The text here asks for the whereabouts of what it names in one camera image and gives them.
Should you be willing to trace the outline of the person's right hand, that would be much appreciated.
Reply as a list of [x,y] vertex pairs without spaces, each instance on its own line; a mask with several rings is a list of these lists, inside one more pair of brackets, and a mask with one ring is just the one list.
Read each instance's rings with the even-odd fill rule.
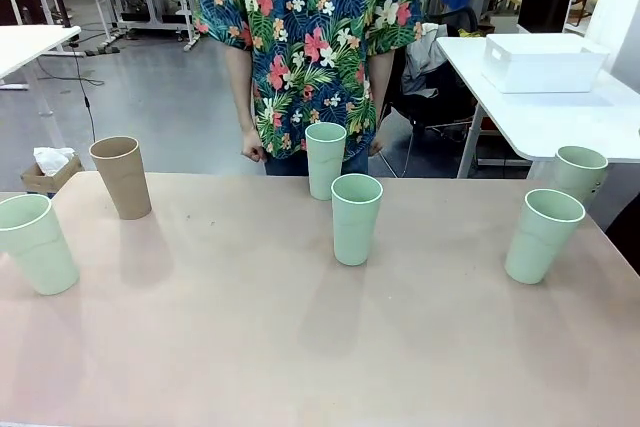
[[257,130],[255,128],[244,129],[242,136],[242,155],[253,162],[265,162],[267,156]]

